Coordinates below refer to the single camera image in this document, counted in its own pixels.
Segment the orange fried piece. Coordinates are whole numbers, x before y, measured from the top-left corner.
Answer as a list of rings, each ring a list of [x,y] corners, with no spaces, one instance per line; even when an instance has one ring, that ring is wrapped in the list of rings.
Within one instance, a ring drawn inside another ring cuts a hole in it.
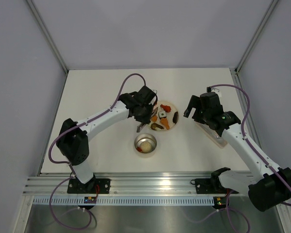
[[[151,121],[156,122],[157,119],[158,119],[158,117],[157,117],[156,115],[154,115],[154,116],[151,118]]]

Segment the white steamed bun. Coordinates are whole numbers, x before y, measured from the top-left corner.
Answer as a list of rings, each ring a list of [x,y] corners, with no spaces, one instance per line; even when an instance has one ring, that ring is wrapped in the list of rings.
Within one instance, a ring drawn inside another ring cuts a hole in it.
[[[149,153],[152,151],[152,145],[148,141],[144,141],[140,144],[140,148],[143,153]]]

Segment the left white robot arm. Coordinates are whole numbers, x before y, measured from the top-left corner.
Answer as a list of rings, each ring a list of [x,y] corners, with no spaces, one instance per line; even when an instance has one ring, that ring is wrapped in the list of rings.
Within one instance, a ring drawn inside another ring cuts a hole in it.
[[[147,86],[138,92],[119,93],[115,102],[102,112],[80,121],[66,119],[55,140],[61,154],[68,159],[72,173],[68,193],[90,194],[99,192],[97,181],[87,158],[90,154],[89,142],[100,132],[127,118],[134,118],[139,125],[139,133],[157,112],[154,108],[157,94]]]

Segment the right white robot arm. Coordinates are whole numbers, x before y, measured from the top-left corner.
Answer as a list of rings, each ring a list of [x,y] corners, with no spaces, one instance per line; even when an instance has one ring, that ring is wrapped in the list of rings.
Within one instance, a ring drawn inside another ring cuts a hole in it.
[[[191,96],[184,117],[189,117],[192,110],[193,120],[230,144],[252,174],[249,178],[228,167],[218,169],[210,175],[213,191],[222,193],[229,189],[246,195],[262,212],[291,198],[291,169],[281,168],[257,146],[242,130],[241,120],[232,111],[223,110],[216,93]]]

